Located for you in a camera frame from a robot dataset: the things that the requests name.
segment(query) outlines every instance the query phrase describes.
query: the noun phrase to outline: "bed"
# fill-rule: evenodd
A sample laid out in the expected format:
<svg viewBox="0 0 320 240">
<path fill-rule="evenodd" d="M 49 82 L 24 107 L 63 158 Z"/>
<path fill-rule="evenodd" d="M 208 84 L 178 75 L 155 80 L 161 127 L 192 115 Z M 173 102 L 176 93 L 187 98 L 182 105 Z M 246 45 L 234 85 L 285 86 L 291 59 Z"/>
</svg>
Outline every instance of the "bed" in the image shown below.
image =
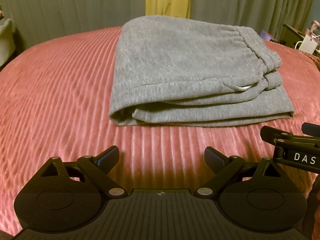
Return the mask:
<svg viewBox="0 0 320 240">
<path fill-rule="evenodd" d="M 260 139 L 263 125 L 301 135 L 303 122 L 320 124 L 320 71 L 312 57 L 266 41 L 282 59 L 279 72 L 296 110 L 292 119 L 225 128 L 118 127 L 108 109 L 120 32 L 121 27 L 112 27 L 47 41 L 0 72 L 0 230 L 11 235 L 21 230 L 15 196 L 51 156 L 71 162 L 117 145 L 120 161 L 110 177 L 128 191 L 195 190 L 213 175 L 203 159 L 207 146 L 255 162 L 273 153 Z M 308 197 L 316 174 L 283 168 Z M 319 222 L 320 210 L 313 240 L 319 239 Z"/>
</svg>

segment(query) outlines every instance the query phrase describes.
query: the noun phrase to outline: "fabric fold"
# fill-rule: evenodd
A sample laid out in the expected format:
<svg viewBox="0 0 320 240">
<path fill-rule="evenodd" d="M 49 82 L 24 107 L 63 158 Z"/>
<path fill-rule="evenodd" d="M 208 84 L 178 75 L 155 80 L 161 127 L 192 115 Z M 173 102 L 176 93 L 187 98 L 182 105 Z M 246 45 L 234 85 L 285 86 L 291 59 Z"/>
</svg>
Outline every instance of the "fabric fold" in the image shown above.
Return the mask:
<svg viewBox="0 0 320 240">
<path fill-rule="evenodd" d="M 278 54 L 248 27 L 167 16 L 127 22 L 116 46 L 109 117 L 230 126 L 293 116 Z"/>
</svg>

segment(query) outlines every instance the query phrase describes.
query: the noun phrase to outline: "gray curtain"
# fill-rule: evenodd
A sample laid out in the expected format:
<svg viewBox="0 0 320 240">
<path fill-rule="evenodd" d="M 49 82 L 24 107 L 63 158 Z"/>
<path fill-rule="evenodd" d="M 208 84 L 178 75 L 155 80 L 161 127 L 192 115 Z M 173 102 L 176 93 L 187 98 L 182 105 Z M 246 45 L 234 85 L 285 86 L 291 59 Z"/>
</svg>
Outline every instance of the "gray curtain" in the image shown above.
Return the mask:
<svg viewBox="0 0 320 240">
<path fill-rule="evenodd" d="M 145 0 L 0 0 L 19 52 L 65 35 L 121 26 L 145 14 Z"/>
<path fill-rule="evenodd" d="M 283 24 L 304 31 L 313 0 L 191 0 L 191 19 L 248 26 L 279 38 Z"/>
</svg>

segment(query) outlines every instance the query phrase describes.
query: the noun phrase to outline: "silver pin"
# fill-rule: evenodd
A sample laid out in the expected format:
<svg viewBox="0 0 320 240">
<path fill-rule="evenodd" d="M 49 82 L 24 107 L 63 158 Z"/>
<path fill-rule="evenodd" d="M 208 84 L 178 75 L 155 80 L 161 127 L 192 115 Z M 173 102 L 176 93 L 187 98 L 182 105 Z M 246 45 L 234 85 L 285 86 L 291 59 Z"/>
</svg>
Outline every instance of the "silver pin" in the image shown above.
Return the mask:
<svg viewBox="0 0 320 240">
<path fill-rule="evenodd" d="M 211 195 L 213 191 L 210 188 L 201 187 L 197 190 L 197 192 L 202 196 L 208 196 L 208 195 Z"/>
<path fill-rule="evenodd" d="M 109 190 L 109 194 L 113 195 L 113 196 L 120 196 L 123 193 L 124 193 L 124 190 L 119 187 L 115 187 L 115 188 L 112 188 L 111 190 Z"/>
</svg>

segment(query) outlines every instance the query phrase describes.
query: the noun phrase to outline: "white cable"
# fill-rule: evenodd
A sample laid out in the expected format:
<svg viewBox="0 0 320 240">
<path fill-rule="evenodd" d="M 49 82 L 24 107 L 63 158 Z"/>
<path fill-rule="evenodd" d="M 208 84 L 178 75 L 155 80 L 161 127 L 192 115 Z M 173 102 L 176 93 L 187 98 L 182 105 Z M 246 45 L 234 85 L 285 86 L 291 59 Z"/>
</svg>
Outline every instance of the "white cable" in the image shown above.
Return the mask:
<svg viewBox="0 0 320 240">
<path fill-rule="evenodd" d="M 299 44 L 299 42 L 301 42 L 301 43 L 302 43 L 302 41 L 298 41 L 298 42 L 297 42 L 297 44 L 296 44 L 296 46 L 294 47 L 294 49 L 296 49 L 296 48 L 297 48 L 297 45 Z"/>
</svg>

